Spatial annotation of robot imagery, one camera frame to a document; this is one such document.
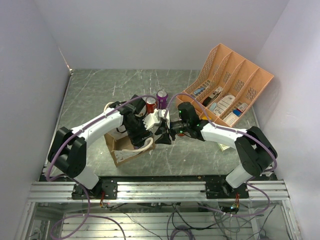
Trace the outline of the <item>red cola can back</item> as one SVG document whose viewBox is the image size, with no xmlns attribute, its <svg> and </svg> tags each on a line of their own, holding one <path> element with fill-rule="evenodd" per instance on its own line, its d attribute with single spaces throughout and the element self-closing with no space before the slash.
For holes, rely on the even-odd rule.
<svg viewBox="0 0 320 240">
<path fill-rule="evenodd" d="M 148 114 L 154 113 L 155 109 L 157 108 L 157 101 L 153 97 L 147 97 L 146 100 L 146 111 Z"/>
</svg>

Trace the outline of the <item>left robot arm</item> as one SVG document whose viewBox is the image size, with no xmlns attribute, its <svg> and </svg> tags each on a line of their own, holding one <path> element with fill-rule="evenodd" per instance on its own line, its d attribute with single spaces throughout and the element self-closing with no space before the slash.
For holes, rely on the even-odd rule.
<svg viewBox="0 0 320 240">
<path fill-rule="evenodd" d="M 135 95 L 127 102 L 110 103 L 100 115 L 87 123 L 72 129 L 58 129 L 47 156 L 46 180 L 52 182 L 58 179 L 58 176 L 51 176 L 52 168 L 56 167 L 62 172 L 61 177 L 66 176 L 82 185 L 89 198 L 105 196 L 105 183 L 87 166 L 87 148 L 110 131 L 124 127 L 133 146 L 132 149 L 124 149 L 125 153 L 134 157 L 151 149 L 153 134 L 146 129 L 139 116 L 144 107 L 145 96 Z"/>
</svg>

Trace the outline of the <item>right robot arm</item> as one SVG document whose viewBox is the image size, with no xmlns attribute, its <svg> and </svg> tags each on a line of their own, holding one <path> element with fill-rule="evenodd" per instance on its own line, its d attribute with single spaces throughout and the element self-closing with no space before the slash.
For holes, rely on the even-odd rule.
<svg viewBox="0 0 320 240">
<path fill-rule="evenodd" d="M 156 144 L 170 145 L 178 134 L 187 134 L 203 142 L 224 144 L 237 151 L 240 164 L 220 183 L 218 189 L 226 198 L 233 197 L 238 187 L 246 181 L 260 176 L 276 163 L 277 152 L 259 127 L 237 129 L 213 124 L 200 119 L 190 102 L 178 105 L 179 120 L 171 121 L 165 110 L 154 110 L 151 114 L 158 125 Z"/>
</svg>

